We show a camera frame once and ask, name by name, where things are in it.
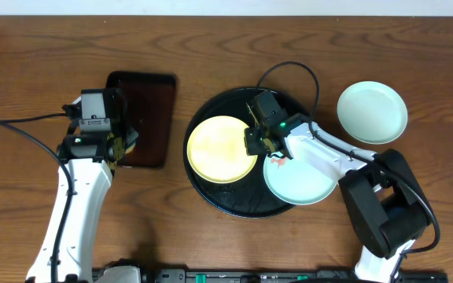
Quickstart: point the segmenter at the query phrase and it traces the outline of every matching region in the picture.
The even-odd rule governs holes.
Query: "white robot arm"
[[[266,90],[248,103],[256,124],[245,130],[248,155],[280,152],[338,183],[354,231],[365,245],[356,276],[389,283],[397,277],[400,257],[434,216],[406,160],[392,149],[378,155],[349,145],[301,114],[290,117],[275,94]],[[394,194],[379,201],[375,193],[390,186]]]
[[[57,199],[50,224],[26,282],[93,282],[92,251],[101,206],[111,186],[116,162],[137,138],[137,133],[127,129],[124,113],[118,111],[118,91],[84,90],[80,100],[64,107],[72,124],[58,149],[58,157],[71,178],[73,193],[69,200],[68,176],[59,168]],[[74,134],[77,127],[80,135]],[[66,204],[66,219],[59,229]],[[52,257],[57,237],[61,240],[54,271]],[[140,281],[136,266],[115,266],[98,280],[100,283]]]

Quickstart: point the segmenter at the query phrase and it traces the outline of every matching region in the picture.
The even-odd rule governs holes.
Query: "black cable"
[[[66,113],[54,113],[54,114],[47,114],[43,116],[37,116],[37,117],[31,117],[31,118],[24,118],[24,119],[6,119],[6,120],[0,120],[0,122],[3,123],[23,123],[23,122],[31,122],[31,121],[37,121],[40,119],[46,119],[46,118],[51,118],[51,117],[66,117]]]
[[[314,121],[314,115],[315,115],[316,109],[318,108],[318,101],[319,101],[319,83],[318,83],[318,77],[315,75],[314,71],[312,71],[312,69],[310,69],[305,64],[302,64],[302,63],[296,62],[296,61],[286,61],[286,62],[282,62],[282,63],[276,64],[274,67],[269,68],[261,76],[261,78],[258,80],[258,83],[256,84],[256,88],[260,88],[260,84],[265,80],[265,77],[267,77],[268,74],[270,74],[276,68],[279,68],[281,66],[288,65],[288,64],[292,64],[292,65],[296,65],[296,66],[300,66],[300,67],[304,68],[305,70],[307,70],[307,72],[309,72],[312,75],[312,78],[314,78],[314,82],[315,82],[315,101],[314,101],[314,108],[312,109],[311,115],[309,116],[311,118],[311,121]]]
[[[312,121],[314,121],[315,112],[316,112],[317,105],[319,102],[319,81],[318,81],[318,78],[316,77],[315,73],[308,66],[306,66],[305,64],[302,64],[300,62],[295,62],[295,61],[287,61],[287,62],[282,62],[282,63],[276,64],[274,67],[268,69],[268,71],[266,71],[261,76],[260,80],[256,84],[256,88],[260,88],[260,84],[263,82],[263,80],[265,79],[265,77],[267,77],[268,74],[270,74],[276,68],[279,68],[279,67],[281,67],[283,65],[287,65],[287,64],[294,64],[297,66],[301,66],[302,68],[306,69],[312,75],[312,78],[314,79],[315,103],[314,103],[314,107],[313,107],[311,115],[310,115],[310,121],[309,121],[309,126],[308,126],[310,132],[312,133],[312,136],[317,138],[323,144],[329,146],[332,149],[337,150],[340,153],[345,154],[346,156],[349,156],[350,158],[354,158],[356,160],[362,161],[366,164],[369,164],[369,165],[375,167],[377,170],[383,172],[388,178],[394,179],[399,184],[405,186],[408,189],[408,191],[417,199],[417,202],[422,206],[425,213],[429,217],[429,221],[433,224],[434,233],[435,233],[433,243],[431,243],[423,248],[413,248],[413,249],[408,249],[408,250],[402,251],[400,253],[400,260],[396,264],[396,269],[393,271],[393,274],[391,275],[391,278],[393,279],[393,276],[396,275],[396,272],[400,268],[403,259],[407,257],[407,254],[417,253],[417,252],[427,252],[427,251],[435,248],[438,245],[438,242],[440,241],[440,225],[438,224],[438,221],[436,220],[436,216],[434,215],[434,212],[431,209],[431,206],[428,203],[426,203],[426,201],[424,201],[421,198],[421,196],[413,189],[415,186],[411,185],[410,182],[407,181],[403,176],[399,175],[395,171],[388,170],[387,168],[384,168],[381,165],[376,164],[372,160],[368,160],[366,158],[362,158],[361,156],[357,156],[356,154],[354,154],[353,151],[348,152],[347,150],[344,150],[336,145],[333,145],[317,134],[317,131],[314,130],[314,128],[312,127]]]
[[[64,211],[62,212],[62,217],[61,221],[59,222],[59,227],[57,228],[57,235],[55,236],[55,242],[53,243],[53,251],[52,251],[52,256],[50,258],[50,263],[51,263],[51,281],[52,283],[57,283],[57,257],[59,253],[59,245],[61,244],[61,238],[62,238],[62,233],[64,232],[64,226],[66,223],[66,219],[68,217],[68,212],[69,208],[71,207],[71,202],[72,202],[72,196],[74,194],[74,189],[72,186],[72,179],[71,175],[69,174],[68,169],[66,168],[65,165],[59,160],[59,157],[53,152],[52,149],[50,149],[48,146],[40,142],[38,139],[32,137],[30,134],[26,133],[25,131],[16,128],[12,125],[9,125],[5,120],[0,120],[0,126],[5,127],[6,129],[12,130],[18,134],[23,135],[25,138],[27,138],[29,141],[34,142],[36,145],[38,145],[40,148],[45,150],[48,154],[52,156],[52,158],[57,161],[59,166],[61,167],[62,171],[64,172],[64,175],[66,176],[66,179],[68,180],[68,197],[66,199],[66,204],[64,206]]]

